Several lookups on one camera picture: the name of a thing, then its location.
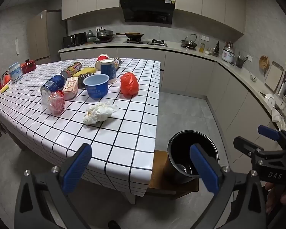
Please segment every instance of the cutting board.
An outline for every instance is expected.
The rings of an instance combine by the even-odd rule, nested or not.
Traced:
[[[265,80],[265,85],[273,92],[276,92],[278,88],[278,84],[283,75],[284,69],[278,63],[272,61],[272,65],[270,66],[268,75]]]

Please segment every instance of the black range hood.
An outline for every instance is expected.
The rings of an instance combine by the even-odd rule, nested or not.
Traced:
[[[172,24],[175,1],[120,0],[125,22]]]

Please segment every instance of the tile floor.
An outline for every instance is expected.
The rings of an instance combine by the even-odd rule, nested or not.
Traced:
[[[227,164],[227,157],[219,131],[205,100],[160,93],[156,150],[165,151],[169,139],[177,132],[191,129],[208,135],[217,146],[219,163]],[[50,170],[52,165],[30,151],[21,151],[8,135],[0,137],[0,217],[14,228],[14,206],[18,186],[25,169],[34,173]],[[107,228],[109,220],[116,220],[122,229],[190,228],[210,202],[203,182],[199,192],[177,200],[145,196],[131,205],[120,192],[81,180],[70,195],[74,206],[91,228]],[[229,204],[218,225],[222,225],[230,211]],[[63,226],[57,212],[51,209],[56,222]]]

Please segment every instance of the black bucket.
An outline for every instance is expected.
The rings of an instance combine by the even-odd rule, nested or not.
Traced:
[[[200,178],[190,159],[190,147],[193,144],[200,144],[203,150],[218,162],[217,149],[207,136],[198,131],[181,131],[176,133],[168,143],[168,158],[163,169],[168,181],[187,183],[194,178]]]

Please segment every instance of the blue plastic bowl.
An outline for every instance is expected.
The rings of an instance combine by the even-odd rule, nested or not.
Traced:
[[[109,76],[105,74],[94,74],[84,79],[88,95],[93,98],[102,98],[108,93]]]

